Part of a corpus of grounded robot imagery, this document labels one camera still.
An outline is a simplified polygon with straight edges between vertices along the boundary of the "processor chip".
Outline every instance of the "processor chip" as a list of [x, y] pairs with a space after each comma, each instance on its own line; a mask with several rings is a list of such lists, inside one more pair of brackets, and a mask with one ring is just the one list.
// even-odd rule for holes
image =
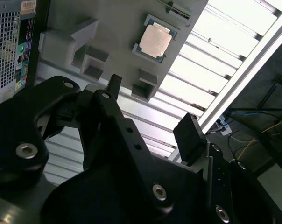
[[144, 54], [153, 58], [162, 57], [171, 39], [170, 30], [155, 22], [147, 26], [139, 46]]

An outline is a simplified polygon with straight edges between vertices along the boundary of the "cable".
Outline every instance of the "cable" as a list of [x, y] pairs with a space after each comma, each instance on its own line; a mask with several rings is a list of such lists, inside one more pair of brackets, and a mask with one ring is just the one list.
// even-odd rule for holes
[[279, 132], [279, 133], [276, 133], [276, 134], [272, 134], [272, 136], [276, 136], [276, 135], [279, 135], [279, 134], [282, 134], [282, 132]]
[[[266, 131], [271, 130], [272, 128], [274, 128], [274, 127], [276, 127], [276, 126], [278, 126], [278, 125], [280, 125], [280, 124], [282, 124], [282, 121], [280, 121], [278, 124], [275, 124], [275, 125], [273, 125], [273, 126], [271, 126], [271, 127], [266, 128], [266, 129], [263, 130], [261, 133], [265, 133]], [[244, 148], [244, 150], [242, 151], [242, 153], [239, 155], [238, 160], [239, 160], [240, 157], [244, 154], [244, 152], [246, 151], [246, 149], [254, 142], [254, 140], [255, 140], [255, 138], [252, 139], [252, 141], [250, 141], [250, 143]]]
[[234, 156], [234, 153], [233, 153], [233, 150], [231, 149], [231, 146], [230, 146], [230, 138], [232, 137], [232, 135], [233, 134], [235, 134], [235, 133], [237, 133], [237, 132], [239, 132], [239, 130], [238, 131], [235, 131], [235, 132], [232, 132], [229, 136], [228, 136], [228, 139], [227, 139], [227, 145], [228, 145], [228, 148], [230, 149], [230, 152], [231, 152], [231, 154], [233, 155], [233, 157], [236, 159], [236, 157]]
[[241, 141], [241, 140], [238, 140], [236, 139], [235, 137], [231, 136], [232, 139], [236, 140], [237, 142], [240, 142], [240, 143], [249, 143], [251, 141]]
[[232, 114], [241, 114], [242, 116], [251, 116], [251, 115], [258, 115], [260, 114], [260, 112], [252, 112], [252, 113], [238, 113], [238, 112], [233, 112]]
[[216, 129], [208, 130], [208, 133], [219, 132], [219, 131], [222, 131], [222, 130], [223, 131], [225, 130], [224, 126], [218, 127]]
[[238, 116], [237, 118], [235, 118], [235, 119], [233, 119], [233, 118], [231, 118], [232, 119], [232, 121], [229, 121], [228, 123], [226, 123], [225, 125], [229, 125], [229, 124], [231, 124], [232, 122], [234, 122], [236, 119], [239, 119], [240, 117], [242, 117], [242, 116], [244, 116], [243, 114], [242, 115], [240, 115], [240, 116]]
[[235, 150], [235, 152], [233, 153], [234, 156], [235, 156], [235, 154], [236, 154], [238, 151], [240, 151], [240, 150], [243, 149], [244, 147], [246, 147], [246, 146], [239, 147], [237, 150]]
[[270, 114], [270, 113], [266, 113], [266, 112], [260, 112], [260, 113], [263, 113], [263, 114], [266, 114], [266, 115], [270, 115], [270, 116], [272, 116], [272, 117], [274, 117], [274, 118], [277, 118], [277, 119], [279, 119], [279, 120], [282, 120], [282, 118], [279, 118], [278, 116], [273, 115], [273, 114]]

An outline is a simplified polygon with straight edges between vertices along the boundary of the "screw hole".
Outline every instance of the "screw hole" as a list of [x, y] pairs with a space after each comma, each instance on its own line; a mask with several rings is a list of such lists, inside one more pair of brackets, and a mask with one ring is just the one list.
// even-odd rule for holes
[[158, 194], [158, 195], [163, 195], [163, 191], [162, 191], [162, 189], [160, 189], [160, 188], [157, 188], [156, 189], [156, 193]]
[[21, 150], [25, 154], [31, 154], [33, 152], [33, 149], [31, 149], [30, 147], [24, 147]]
[[137, 149], [137, 150], [141, 150], [142, 149], [141, 145], [139, 145], [139, 144], [135, 144], [134, 146], [135, 146], [135, 149]]
[[130, 127], [127, 127], [127, 132], [133, 133], [133, 130], [132, 130], [132, 128], [130, 128]]
[[216, 213], [223, 223], [229, 223], [229, 216], [224, 209], [220, 206], [216, 206]]

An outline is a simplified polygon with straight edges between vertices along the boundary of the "usb port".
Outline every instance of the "usb port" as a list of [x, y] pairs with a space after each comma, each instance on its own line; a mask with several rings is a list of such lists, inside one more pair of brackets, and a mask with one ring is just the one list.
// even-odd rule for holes
[[26, 61], [26, 60], [28, 60], [28, 59], [29, 59], [29, 51], [26, 51], [26, 52], [24, 53], [23, 61]]
[[30, 29], [33, 28], [33, 20], [30, 21]]

